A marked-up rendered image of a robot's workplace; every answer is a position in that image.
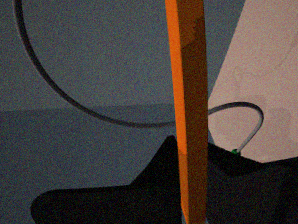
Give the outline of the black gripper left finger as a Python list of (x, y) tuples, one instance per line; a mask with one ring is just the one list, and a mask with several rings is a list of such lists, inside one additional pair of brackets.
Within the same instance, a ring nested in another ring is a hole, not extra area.
[(35, 224), (182, 224), (176, 137), (128, 185), (53, 189), (31, 205)]

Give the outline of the dark wire loop stand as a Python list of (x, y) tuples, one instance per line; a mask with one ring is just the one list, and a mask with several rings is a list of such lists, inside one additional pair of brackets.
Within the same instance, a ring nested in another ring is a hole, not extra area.
[[(80, 103), (77, 103), (76, 100), (71, 99), (68, 95), (65, 95), (65, 92), (60, 87), (57, 87), (55, 81), (52, 81), (51, 76), (48, 75), (47, 72), (45, 72), (45, 69), (41, 67), (41, 63), (39, 60), (37, 60), (37, 56), (35, 55), (35, 51), (33, 51), (31, 41), (29, 41), (29, 37), (27, 34), (27, 28), (25, 28), (24, 18), (23, 18), (23, 7), (21, 7), (21, 0), (12, 0), (12, 8), (13, 8), (13, 16), (15, 16), (15, 23), (16, 23), (16, 30), (19, 32), (21, 44), (23, 44), (23, 48), (25, 49), (25, 53), (28, 55), (28, 59), (31, 60), (31, 64), (35, 65), (35, 69), (37, 72), (39, 72), (39, 75), (43, 77), (43, 80), (45, 83), (49, 84), (49, 87), (55, 91), (56, 95), (59, 95), (61, 99), (64, 101), (68, 101), (69, 104), (72, 104), (73, 107), (76, 107), (78, 111), (86, 113), (86, 115), (96, 117), (97, 120), (105, 121), (105, 123), (110, 123), (114, 125), (121, 125), (121, 127), (130, 127), (130, 128), (166, 128), (166, 127), (174, 127), (176, 124), (176, 121), (169, 121), (169, 123), (156, 123), (156, 124), (141, 124), (141, 123), (128, 123), (128, 121), (121, 121), (116, 119), (110, 119), (110, 117), (102, 116), (100, 113), (96, 113), (92, 111), (92, 109), (84, 107), (84, 105), (81, 105)], [(255, 135), (259, 131), (259, 127), (261, 127), (263, 123), (263, 112), (262, 109), (259, 108), (259, 105), (254, 105), (250, 103), (238, 103), (238, 101), (231, 101), (231, 103), (225, 103), (221, 105), (217, 105), (217, 107), (208, 109), (208, 115), (212, 115), (214, 112), (222, 111), (222, 109), (225, 108), (231, 108), (231, 107), (250, 107), (255, 109), (259, 113), (259, 123), (257, 127), (251, 131), (250, 135), (247, 136), (247, 139), (243, 141), (241, 147), (238, 149), (233, 149), (231, 153), (234, 153), (234, 155), (241, 156), (242, 148), (245, 147), (247, 143), (251, 140), (251, 137)], [(286, 161), (294, 161), (298, 160), (298, 156), (293, 157), (293, 159), (285, 159), (285, 160), (274, 160), (270, 161), (270, 163), (263, 163), (263, 164), (269, 164), (269, 165), (275, 165), (275, 164), (283, 164), (286, 163)]]

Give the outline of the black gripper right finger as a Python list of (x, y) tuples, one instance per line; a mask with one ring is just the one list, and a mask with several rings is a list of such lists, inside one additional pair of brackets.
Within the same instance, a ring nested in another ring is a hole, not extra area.
[(283, 224), (298, 198), (298, 160), (262, 164), (208, 143), (209, 224)]

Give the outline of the orange handle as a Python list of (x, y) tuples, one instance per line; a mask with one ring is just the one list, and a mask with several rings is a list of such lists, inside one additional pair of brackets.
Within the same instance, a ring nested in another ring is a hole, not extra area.
[(208, 198), (208, 57), (202, 0), (165, 0), (174, 107), (176, 107), (182, 213), (205, 224)]

